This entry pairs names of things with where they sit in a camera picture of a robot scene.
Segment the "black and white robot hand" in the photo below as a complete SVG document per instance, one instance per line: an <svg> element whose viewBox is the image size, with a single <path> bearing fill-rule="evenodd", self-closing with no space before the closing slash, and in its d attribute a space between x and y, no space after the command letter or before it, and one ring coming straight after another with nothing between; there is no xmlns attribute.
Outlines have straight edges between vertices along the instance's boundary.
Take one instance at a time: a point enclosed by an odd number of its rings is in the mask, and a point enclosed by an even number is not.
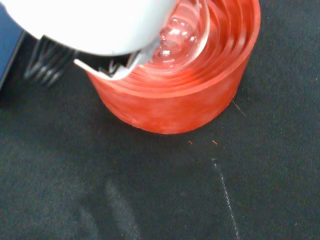
<svg viewBox="0 0 320 240"><path fill-rule="evenodd" d="M117 81L151 61L175 0L3 0L37 43L24 79L52 85L70 65Z"/></svg>

